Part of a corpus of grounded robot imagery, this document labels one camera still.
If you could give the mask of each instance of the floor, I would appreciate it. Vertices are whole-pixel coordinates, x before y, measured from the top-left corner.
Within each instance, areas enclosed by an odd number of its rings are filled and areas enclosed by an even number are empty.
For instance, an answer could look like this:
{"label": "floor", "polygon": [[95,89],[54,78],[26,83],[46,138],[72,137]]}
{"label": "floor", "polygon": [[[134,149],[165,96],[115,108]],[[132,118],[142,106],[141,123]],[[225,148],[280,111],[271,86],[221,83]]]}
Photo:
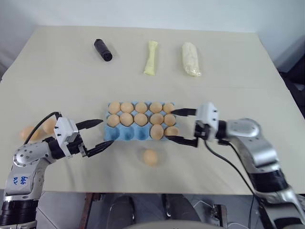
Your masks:
{"label": "floor", "polygon": [[[106,194],[100,201],[92,204],[88,229],[104,229],[111,203],[121,194]],[[164,220],[164,210],[160,194],[130,194],[136,207],[137,222]],[[224,204],[227,207],[228,221],[248,226],[251,196],[225,195],[185,195],[201,218],[202,222],[217,224],[209,217],[211,204]],[[85,193],[43,192],[37,208],[37,228],[77,229],[84,206]],[[258,217],[257,203],[254,202],[251,215],[251,228],[262,229]],[[229,229],[245,228],[238,224],[229,224]]]}

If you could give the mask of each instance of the person's legs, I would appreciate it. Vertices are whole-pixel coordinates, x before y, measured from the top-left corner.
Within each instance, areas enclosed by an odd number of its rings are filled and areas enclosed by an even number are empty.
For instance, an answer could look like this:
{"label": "person's legs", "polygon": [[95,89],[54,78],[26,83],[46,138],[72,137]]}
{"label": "person's legs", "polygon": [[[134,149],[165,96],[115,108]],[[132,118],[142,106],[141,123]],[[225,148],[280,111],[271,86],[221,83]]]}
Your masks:
{"label": "person's legs", "polygon": [[163,194],[162,200],[167,218],[201,221],[191,203],[182,194]]}
{"label": "person's legs", "polygon": [[134,204],[129,196],[116,198],[110,207],[106,229],[123,229],[135,223]]}

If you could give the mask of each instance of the black cable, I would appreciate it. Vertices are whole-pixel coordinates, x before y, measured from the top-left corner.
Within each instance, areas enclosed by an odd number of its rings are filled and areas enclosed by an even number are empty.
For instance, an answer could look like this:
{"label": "black cable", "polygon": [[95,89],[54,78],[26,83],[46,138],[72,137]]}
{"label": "black cable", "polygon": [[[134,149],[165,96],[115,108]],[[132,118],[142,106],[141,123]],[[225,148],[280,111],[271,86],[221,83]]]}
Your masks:
{"label": "black cable", "polygon": [[214,154],[216,157],[219,157],[220,159],[222,159],[223,161],[225,161],[226,163],[228,163],[230,166],[232,166],[232,167],[237,171],[237,173],[240,175],[240,177],[243,179],[244,183],[245,183],[245,184],[247,185],[247,187],[250,189],[250,191],[252,192],[252,194],[255,195],[254,192],[253,192],[253,190],[252,190],[252,188],[250,187],[250,185],[248,184],[248,182],[246,181],[246,179],[244,178],[244,176],[242,175],[242,173],[238,170],[238,168],[237,168],[235,165],[233,165],[232,162],[229,161],[227,158],[225,158],[225,157],[219,155],[218,153],[216,153],[215,151],[213,151],[213,150],[208,146],[206,140],[204,140],[204,144],[205,144],[206,148],[207,148],[212,154]]}
{"label": "black cable", "polygon": [[29,136],[27,137],[27,139],[25,140],[25,142],[23,143],[24,145],[27,144],[30,140],[30,138],[33,136],[33,134],[35,133],[35,131],[48,119],[50,118],[52,115],[56,115],[56,118],[58,116],[60,116],[60,113],[55,111],[55,112],[52,112],[51,114],[47,115],[46,117],[44,117],[44,119],[42,119],[35,127],[34,129],[32,130],[32,132],[29,134]]}
{"label": "black cable", "polygon": [[248,228],[249,229],[251,227],[251,213],[252,213],[253,202],[254,202],[254,195],[252,196],[252,202],[251,202],[251,205],[250,205],[249,220],[248,220]]}

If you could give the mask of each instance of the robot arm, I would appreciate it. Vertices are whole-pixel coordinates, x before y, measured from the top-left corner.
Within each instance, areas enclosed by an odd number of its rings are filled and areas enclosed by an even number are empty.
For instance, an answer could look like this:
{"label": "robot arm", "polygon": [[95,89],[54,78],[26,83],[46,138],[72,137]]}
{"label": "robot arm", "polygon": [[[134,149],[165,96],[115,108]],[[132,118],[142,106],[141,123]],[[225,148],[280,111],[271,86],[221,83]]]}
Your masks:
{"label": "robot arm", "polygon": [[113,141],[103,142],[87,150],[79,130],[91,128],[102,120],[87,120],[76,124],[73,120],[61,115],[56,115],[56,118],[57,123],[54,128],[56,139],[49,137],[39,143],[27,144],[31,138],[30,134],[25,144],[14,153],[13,166],[4,191],[0,216],[1,229],[36,228],[36,207],[42,193],[44,172],[48,165],[65,156],[71,158],[77,153],[81,153],[83,157],[91,157],[113,143]]}
{"label": "robot arm", "polygon": [[174,142],[197,147],[198,139],[218,140],[221,145],[236,147],[259,199],[260,213],[265,228],[283,228],[305,224],[303,197],[296,195],[281,171],[276,150],[262,135],[260,125],[252,119],[218,120],[218,111],[212,103],[199,109],[180,109],[174,115],[196,115],[195,139],[168,136]]}

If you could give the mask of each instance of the white table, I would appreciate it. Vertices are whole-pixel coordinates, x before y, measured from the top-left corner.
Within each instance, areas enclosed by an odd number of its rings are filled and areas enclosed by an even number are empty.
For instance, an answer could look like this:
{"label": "white table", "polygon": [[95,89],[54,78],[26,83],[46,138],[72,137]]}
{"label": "white table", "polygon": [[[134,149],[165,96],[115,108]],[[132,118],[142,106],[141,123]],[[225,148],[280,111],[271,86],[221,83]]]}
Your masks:
{"label": "white table", "polygon": [[[113,53],[110,62],[95,51],[97,38]],[[159,42],[156,76],[142,73],[148,40]],[[185,41],[198,49],[200,78],[183,71]],[[52,111],[76,122],[104,118],[108,102],[138,100],[175,102],[176,108],[211,101],[223,120],[258,121],[278,151],[288,182],[296,192],[305,192],[305,122],[256,34],[109,27],[39,27],[5,73],[0,83],[0,188],[22,144],[23,127]],[[177,122],[181,135],[192,137],[194,118]],[[103,125],[81,135],[88,148],[94,147],[102,142]],[[229,147],[211,146],[246,176]],[[146,148],[159,152],[157,167],[142,162]],[[44,189],[250,194],[238,174],[202,143],[193,148],[170,141],[114,142],[92,158],[58,160],[46,170]]]}

